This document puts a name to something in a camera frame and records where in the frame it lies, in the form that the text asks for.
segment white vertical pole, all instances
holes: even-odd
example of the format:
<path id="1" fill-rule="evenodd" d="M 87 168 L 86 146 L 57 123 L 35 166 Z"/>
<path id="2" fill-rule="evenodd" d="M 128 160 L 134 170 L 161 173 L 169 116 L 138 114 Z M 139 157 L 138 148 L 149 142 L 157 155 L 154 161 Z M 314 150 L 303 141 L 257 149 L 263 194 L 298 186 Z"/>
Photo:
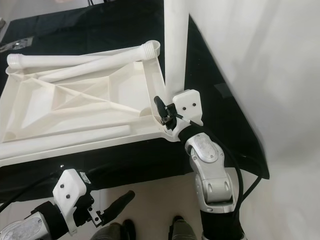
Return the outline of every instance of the white vertical pole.
<path id="1" fill-rule="evenodd" d="M 185 89 L 189 0 L 164 0 L 166 104 Z"/>

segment white tube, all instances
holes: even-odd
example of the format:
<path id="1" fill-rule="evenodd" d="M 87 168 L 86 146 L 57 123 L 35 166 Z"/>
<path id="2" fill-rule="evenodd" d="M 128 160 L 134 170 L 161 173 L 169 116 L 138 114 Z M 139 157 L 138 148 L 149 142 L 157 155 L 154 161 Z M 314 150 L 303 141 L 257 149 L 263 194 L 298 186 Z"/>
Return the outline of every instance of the white tube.
<path id="1" fill-rule="evenodd" d="M 151 40 L 137 48 L 121 52 L 110 57 L 101 58 L 41 76 L 39 77 L 39 80 L 52 83 L 105 69 L 113 69 L 135 61 L 154 59 L 158 57 L 159 53 L 160 43 L 158 41 Z"/>
<path id="2" fill-rule="evenodd" d="M 10 68 L 19 70 L 25 68 L 70 67 L 101 58 L 107 58 L 107 56 L 28 56 L 11 53 L 6 61 Z"/>
<path id="3" fill-rule="evenodd" d="M 67 146 L 98 142 L 128 136 L 129 125 L 66 133 L 54 136 L 4 142 L 0 144 L 0 159 L 43 152 Z"/>
<path id="4" fill-rule="evenodd" d="M 164 0 L 165 93 L 167 104 L 185 89 L 189 11 L 187 0 Z"/>

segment white plastic pipe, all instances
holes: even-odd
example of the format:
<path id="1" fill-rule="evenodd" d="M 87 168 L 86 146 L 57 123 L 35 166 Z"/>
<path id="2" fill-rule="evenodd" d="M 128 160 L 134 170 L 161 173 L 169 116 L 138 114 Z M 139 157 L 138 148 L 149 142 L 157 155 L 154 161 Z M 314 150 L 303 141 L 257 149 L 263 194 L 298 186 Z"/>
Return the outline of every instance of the white plastic pipe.
<path id="1" fill-rule="evenodd" d="M 185 89 L 188 0 L 164 0 L 165 93 L 167 104 Z"/>
<path id="2" fill-rule="evenodd" d="M 10 68 L 19 70 L 25 68 L 70 67 L 101 58 L 108 58 L 108 56 L 29 56 L 11 53 L 6 61 Z"/>
<path id="3" fill-rule="evenodd" d="M 52 83 L 72 77 L 98 72 L 105 69 L 113 69 L 129 63 L 157 58 L 160 54 L 160 43 L 155 40 L 147 41 L 141 46 L 121 52 L 110 57 L 100 58 L 91 62 L 72 66 L 67 69 L 39 77 L 39 80 Z"/>
<path id="4" fill-rule="evenodd" d="M 123 125 L 26 140 L 4 142 L 0 144 L 0 159 L 33 154 L 66 146 L 115 139 L 128 136 L 130 135 L 130 133 L 130 126 Z"/>

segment white backdrop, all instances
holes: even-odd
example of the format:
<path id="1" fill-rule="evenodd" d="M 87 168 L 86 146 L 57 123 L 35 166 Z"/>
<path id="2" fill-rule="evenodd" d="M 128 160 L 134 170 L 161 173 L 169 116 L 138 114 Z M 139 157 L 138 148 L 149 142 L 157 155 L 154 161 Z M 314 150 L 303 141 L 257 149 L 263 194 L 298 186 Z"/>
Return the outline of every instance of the white backdrop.
<path id="1" fill-rule="evenodd" d="M 320 1 L 190 4 L 270 170 L 241 208 L 247 237 L 320 239 Z"/>

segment black table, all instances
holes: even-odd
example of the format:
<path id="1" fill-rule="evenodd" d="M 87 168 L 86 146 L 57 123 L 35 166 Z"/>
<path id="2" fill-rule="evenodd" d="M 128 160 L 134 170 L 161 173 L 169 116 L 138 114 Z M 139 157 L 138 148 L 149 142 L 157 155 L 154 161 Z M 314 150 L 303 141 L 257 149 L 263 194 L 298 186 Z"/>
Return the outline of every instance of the black table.
<path id="1" fill-rule="evenodd" d="M 163 3 L 158 0 L 118 0 L 12 21 L 2 45 L 26 37 L 34 38 L 32 46 L 1 54 L 0 93 L 7 80 L 6 57 L 10 53 L 82 55 L 157 40 L 161 43 L 159 62 L 164 73 L 163 11 Z M 191 18 L 185 89 L 200 92 L 204 125 L 233 150 L 238 156 L 240 167 L 268 179 L 269 171 L 263 149 Z M 105 167 L 92 176 L 96 189 L 183 175 L 192 171 L 189 157 L 180 142 L 152 139 L 1 167 L 0 202 L 29 183 L 59 169 L 60 165 L 84 171 Z M 225 166 L 232 166 L 228 156 Z M 54 179 L 48 180 L 19 200 L 51 197 L 55 183 Z"/>

